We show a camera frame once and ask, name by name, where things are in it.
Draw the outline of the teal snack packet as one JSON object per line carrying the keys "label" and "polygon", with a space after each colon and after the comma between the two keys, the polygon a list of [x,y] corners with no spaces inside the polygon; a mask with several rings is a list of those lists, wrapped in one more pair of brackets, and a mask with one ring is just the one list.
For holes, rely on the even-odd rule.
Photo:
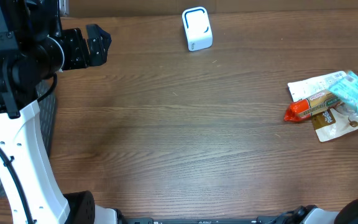
{"label": "teal snack packet", "polygon": [[358,114],[358,76],[353,71],[348,71],[343,78],[333,83],[328,91]]}

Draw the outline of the beige clear food pouch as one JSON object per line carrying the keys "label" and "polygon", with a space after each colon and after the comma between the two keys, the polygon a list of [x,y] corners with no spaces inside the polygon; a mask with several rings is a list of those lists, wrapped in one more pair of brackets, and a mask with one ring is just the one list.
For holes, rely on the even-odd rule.
{"label": "beige clear food pouch", "polygon": [[357,111],[342,103],[311,118],[320,142],[327,142],[358,130]]}

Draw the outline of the orange spaghetti pack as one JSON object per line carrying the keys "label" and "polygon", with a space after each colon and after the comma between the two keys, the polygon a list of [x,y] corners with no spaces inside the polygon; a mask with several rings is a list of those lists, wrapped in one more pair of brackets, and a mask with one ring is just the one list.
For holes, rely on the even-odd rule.
{"label": "orange spaghetti pack", "polygon": [[285,112],[284,120],[303,121],[340,103],[340,99],[327,88],[305,99],[291,103]]}

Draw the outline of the white tube gold cap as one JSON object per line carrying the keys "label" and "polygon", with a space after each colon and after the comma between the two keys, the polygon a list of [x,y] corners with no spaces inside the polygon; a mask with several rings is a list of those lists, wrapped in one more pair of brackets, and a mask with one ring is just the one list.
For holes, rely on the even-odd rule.
{"label": "white tube gold cap", "polygon": [[344,78],[346,72],[338,71],[309,78],[302,81],[288,83],[288,89],[294,102],[305,99],[315,93],[325,90],[338,80]]}

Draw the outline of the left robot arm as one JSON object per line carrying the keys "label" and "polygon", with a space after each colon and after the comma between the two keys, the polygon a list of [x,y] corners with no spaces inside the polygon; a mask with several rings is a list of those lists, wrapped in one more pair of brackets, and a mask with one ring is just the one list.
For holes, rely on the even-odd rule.
{"label": "left robot arm", "polygon": [[91,192],[63,194],[42,139],[37,85],[58,72],[100,66],[111,36],[96,24],[63,29],[65,1],[0,0],[0,180],[14,223],[110,223],[117,211]]}

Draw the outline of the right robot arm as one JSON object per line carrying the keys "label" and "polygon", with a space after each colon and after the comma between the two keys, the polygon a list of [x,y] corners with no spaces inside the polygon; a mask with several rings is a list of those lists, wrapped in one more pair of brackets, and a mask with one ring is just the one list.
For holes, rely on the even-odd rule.
{"label": "right robot arm", "polygon": [[330,212],[316,205],[300,206],[294,211],[283,213],[269,223],[343,223],[358,224],[358,199],[347,204],[340,212]]}

